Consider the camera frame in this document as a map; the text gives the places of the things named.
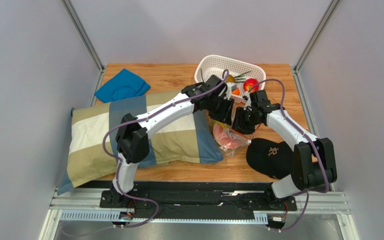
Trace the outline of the fake green onion stalk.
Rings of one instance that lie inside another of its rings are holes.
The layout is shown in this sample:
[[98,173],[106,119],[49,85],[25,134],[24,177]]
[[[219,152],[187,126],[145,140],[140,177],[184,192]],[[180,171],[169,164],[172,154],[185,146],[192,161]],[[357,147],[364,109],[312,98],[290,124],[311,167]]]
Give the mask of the fake green onion stalk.
[[[236,83],[244,83],[247,80],[247,74],[250,74],[251,72],[251,70],[243,73],[234,73],[231,70],[228,71],[230,75],[235,77]],[[225,75],[225,69],[210,68],[208,70],[203,70],[200,68],[194,79],[197,83],[205,83],[210,79],[215,79],[215,82],[218,84],[224,80]]]

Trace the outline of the clear orange zip bag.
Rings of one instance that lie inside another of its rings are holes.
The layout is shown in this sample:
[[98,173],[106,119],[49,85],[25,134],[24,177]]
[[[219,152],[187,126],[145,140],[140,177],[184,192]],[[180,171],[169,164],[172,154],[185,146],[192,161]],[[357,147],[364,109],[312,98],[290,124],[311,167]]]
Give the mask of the clear orange zip bag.
[[254,133],[242,134],[233,130],[227,124],[211,120],[213,138],[225,157],[233,158],[241,151],[245,151],[252,143]]

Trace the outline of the fake orange fruit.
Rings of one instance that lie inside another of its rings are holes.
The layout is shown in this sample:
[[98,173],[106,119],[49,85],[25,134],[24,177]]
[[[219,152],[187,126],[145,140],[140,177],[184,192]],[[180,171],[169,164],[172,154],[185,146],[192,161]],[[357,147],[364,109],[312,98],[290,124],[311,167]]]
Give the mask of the fake orange fruit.
[[232,94],[232,95],[235,95],[235,96],[240,96],[241,92],[240,92],[240,90],[237,88],[237,89],[233,90],[233,91],[231,92],[231,94]]

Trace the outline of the checked blue beige pillow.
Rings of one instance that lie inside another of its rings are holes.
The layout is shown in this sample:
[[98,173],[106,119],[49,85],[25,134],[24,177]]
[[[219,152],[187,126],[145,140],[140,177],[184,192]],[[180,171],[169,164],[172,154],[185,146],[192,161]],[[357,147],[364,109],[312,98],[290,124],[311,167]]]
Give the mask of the checked blue beige pillow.
[[[58,186],[58,195],[115,173],[117,161],[103,149],[105,134],[119,125],[124,115],[150,112],[177,94],[179,90],[151,93],[73,110],[67,166]],[[139,163],[139,168],[167,165],[173,161],[215,164],[224,158],[203,111],[164,127],[149,140],[149,147],[149,155]]]

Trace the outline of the fake red apple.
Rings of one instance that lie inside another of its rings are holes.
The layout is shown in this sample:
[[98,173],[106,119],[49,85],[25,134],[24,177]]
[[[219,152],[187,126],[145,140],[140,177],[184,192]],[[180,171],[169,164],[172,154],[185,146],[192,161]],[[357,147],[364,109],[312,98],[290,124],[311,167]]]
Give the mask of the fake red apple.
[[259,81],[255,78],[249,78],[243,83],[243,89],[246,92],[253,93],[259,90]]

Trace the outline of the fake watermelon slice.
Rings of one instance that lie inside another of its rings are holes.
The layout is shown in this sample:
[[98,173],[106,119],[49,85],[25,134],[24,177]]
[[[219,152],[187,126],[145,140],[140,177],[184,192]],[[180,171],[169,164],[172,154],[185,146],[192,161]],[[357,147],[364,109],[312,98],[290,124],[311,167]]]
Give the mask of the fake watermelon slice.
[[242,144],[242,139],[223,124],[216,123],[213,126],[213,136],[218,145],[225,150],[236,149]]

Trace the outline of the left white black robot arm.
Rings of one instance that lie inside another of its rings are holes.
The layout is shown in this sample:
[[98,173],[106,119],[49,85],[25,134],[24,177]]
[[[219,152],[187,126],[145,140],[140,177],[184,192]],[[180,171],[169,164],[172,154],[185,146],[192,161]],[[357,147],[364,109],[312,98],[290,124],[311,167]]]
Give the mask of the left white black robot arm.
[[212,75],[206,82],[188,85],[173,99],[160,107],[138,116],[126,114],[117,130],[118,161],[112,184],[120,195],[127,195],[134,187],[138,164],[150,152],[149,139],[157,132],[196,111],[206,110],[211,119],[226,125],[232,124],[234,100],[227,79],[229,71],[222,78]]

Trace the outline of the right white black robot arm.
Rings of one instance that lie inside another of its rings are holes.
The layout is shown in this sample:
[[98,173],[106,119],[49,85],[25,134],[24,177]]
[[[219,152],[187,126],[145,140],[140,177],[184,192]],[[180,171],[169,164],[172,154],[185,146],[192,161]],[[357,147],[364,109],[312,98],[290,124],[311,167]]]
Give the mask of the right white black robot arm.
[[232,128],[244,135],[264,124],[278,133],[293,152],[292,172],[270,186],[277,199],[301,194],[306,190],[327,192],[337,181],[333,142],[311,134],[293,120],[281,103],[271,103],[265,90],[247,92],[243,108],[235,111]]

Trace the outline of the fake brown potato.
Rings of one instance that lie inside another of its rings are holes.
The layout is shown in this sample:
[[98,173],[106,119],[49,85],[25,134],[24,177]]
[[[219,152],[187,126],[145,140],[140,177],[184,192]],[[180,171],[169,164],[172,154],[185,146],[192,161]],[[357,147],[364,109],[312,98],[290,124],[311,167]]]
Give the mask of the fake brown potato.
[[236,79],[235,77],[233,77],[232,75],[229,75],[226,79],[226,82],[227,83],[236,83]]

